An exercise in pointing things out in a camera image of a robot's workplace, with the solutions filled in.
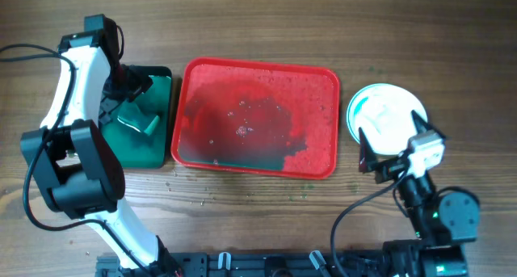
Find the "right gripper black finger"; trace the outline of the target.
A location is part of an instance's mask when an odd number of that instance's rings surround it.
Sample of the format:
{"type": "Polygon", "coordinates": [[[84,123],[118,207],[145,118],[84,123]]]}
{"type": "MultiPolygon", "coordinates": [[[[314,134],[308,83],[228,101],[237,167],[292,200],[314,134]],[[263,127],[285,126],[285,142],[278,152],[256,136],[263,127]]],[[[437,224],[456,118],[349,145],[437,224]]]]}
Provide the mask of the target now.
{"type": "Polygon", "coordinates": [[[359,144],[359,172],[373,172],[378,165],[378,160],[362,128],[359,128],[359,144]]]}
{"type": "Polygon", "coordinates": [[[447,139],[447,137],[438,128],[433,124],[426,122],[415,110],[411,112],[411,117],[417,134],[433,131],[436,132],[443,140],[447,139]]]}

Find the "green sponge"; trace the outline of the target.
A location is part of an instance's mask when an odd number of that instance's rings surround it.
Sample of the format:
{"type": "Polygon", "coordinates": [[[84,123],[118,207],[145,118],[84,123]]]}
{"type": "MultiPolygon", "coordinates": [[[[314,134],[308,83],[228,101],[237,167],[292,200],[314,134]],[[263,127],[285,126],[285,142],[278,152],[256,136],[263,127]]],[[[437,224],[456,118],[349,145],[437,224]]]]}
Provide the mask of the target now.
{"type": "Polygon", "coordinates": [[[153,134],[160,122],[160,116],[156,114],[145,114],[136,103],[124,101],[120,105],[117,120],[126,127],[147,136],[153,134]]]}

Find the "white plate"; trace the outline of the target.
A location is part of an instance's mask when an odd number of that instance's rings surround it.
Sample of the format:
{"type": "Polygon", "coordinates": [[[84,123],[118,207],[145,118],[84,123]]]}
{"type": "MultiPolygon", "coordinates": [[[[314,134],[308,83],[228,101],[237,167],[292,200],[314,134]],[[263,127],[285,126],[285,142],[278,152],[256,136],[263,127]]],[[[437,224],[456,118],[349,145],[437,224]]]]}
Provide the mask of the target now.
{"type": "Polygon", "coordinates": [[[352,97],[346,123],[356,141],[362,131],[375,153],[395,155],[406,149],[409,138],[416,134],[412,111],[427,119],[425,107],[408,90],[376,83],[365,86],[352,97]]]}

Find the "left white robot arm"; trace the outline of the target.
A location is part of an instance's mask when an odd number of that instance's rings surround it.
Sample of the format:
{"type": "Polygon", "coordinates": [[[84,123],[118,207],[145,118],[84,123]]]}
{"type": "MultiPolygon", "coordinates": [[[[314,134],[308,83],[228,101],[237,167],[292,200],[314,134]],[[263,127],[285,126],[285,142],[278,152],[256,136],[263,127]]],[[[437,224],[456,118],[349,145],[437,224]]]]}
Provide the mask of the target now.
{"type": "Polygon", "coordinates": [[[20,148],[25,184],[36,184],[47,207],[86,225],[115,257],[99,276],[180,276],[182,267],[140,221],[124,197],[122,157],[165,154],[172,74],[165,67],[125,65],[121,27],[105,15],[84,19],[84,29],[61,38],[55,57],[61,74],[40,127],[25,132],[20,148]]]}

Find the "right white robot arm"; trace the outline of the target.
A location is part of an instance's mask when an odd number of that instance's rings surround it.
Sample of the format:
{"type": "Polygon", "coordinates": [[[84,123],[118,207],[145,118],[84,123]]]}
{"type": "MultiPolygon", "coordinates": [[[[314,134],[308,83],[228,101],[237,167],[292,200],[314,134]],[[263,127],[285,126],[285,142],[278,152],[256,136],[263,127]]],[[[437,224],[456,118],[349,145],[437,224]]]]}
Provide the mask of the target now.
{"type": "Polygon", "coordinates": [[[430,171],[443,160],[445,135],[411,113],[416,133],[397,156],[378,161],[364,131],[359,132],[359,171],[373,172],[377,183],[392,182],[397,206],[416,237],[387,241],[382,253],[388,276],[466,276],[463,245],[477,240],[481,203],[462,187],[436,188],[430,171]]]}

